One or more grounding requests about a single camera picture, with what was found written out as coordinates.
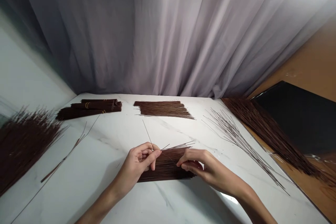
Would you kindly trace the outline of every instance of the fingernail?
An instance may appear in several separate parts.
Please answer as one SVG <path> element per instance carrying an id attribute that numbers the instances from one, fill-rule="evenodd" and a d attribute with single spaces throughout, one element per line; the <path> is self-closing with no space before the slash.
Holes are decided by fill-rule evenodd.
<path id="1" fill-rule="evenodd" d="M 182 165 L 181 165 L 181 168 L 182 168 L 183 170 L 188 171 L 188 166 L 186 166 L 185 164 L 182 164 Z"/>

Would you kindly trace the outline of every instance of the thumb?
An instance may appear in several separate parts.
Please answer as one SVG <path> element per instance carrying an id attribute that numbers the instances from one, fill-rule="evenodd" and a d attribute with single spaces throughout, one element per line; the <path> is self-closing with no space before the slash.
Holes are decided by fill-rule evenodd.
<path id="1" fill-rule="evenodd" d="M 185 162 L 181 165 L 181 168 L 186 171 L 191 171 L 192 173 L 196 174 L 197 176 L 203 178 L 205 171 L 200 169 L 195 163 L 193 162 Z"/>
<path id="2" fill-rule="evenodd" d="M 153 163 L 161 155 L 161 152 L 161 150 L 153 151 L 144 161 L 141 162 L 141 165 L 144 166 L 143 168 L 145 169 L 147 166 Z"/>

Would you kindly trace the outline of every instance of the white wall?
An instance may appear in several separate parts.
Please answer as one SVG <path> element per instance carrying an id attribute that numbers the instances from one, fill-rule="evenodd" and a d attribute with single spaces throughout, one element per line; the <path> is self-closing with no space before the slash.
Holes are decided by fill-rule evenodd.
<path id="1" fill-rule="evenodd" d="M 26 105 L 31 111 L 58 109 L 75 96 L 0 9 L 0 114 L 10 116 Z"/>

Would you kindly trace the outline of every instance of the wooden surface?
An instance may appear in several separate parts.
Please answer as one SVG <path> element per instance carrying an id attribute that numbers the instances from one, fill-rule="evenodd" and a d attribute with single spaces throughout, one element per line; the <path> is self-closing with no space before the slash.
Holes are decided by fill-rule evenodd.
<path id="1" fill-rule="evenodd" d="M 336 16 L 315 33 L 278 71 L 265 80 L 249 98 L 282 80 L 336 102 Z M 262 146 L 272 151 L 251 129 L 246 128 Z M 278 156 L 274 156 L 274 159 L 319 210 L 336 224 L 336 188 L 299 172 Z M 323 163 L 314 159 L 309 160 L 336 176 L 336 172 Z"/>

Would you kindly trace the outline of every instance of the wrist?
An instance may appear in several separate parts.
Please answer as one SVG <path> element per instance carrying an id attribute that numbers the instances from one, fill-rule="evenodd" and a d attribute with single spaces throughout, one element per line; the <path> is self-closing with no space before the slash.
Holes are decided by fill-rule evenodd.
<path id="1" fill-rule="evenodd" d="M 247 183 L 244 182 L 244 184 L 241 185 L 237 190 L 235 198 L 238 201 L 250 202 L 253 198 L 255 198 L 255 196 L 257 195 L 252 189 L 252 187 L 250 187 Z"/>
<path id="2" fill-rule="evenodd" d="M 103 192 L 106 194 L 106 199 L 110 204 L 118 203 L 125 195 L 117 189 L 117 186 L 112 182 Z"/>
<path id="3" fill-rule="evenodd" d="M 76 223 L 100 223 L 120 199 L 114 188 L 109 185 Z"/>

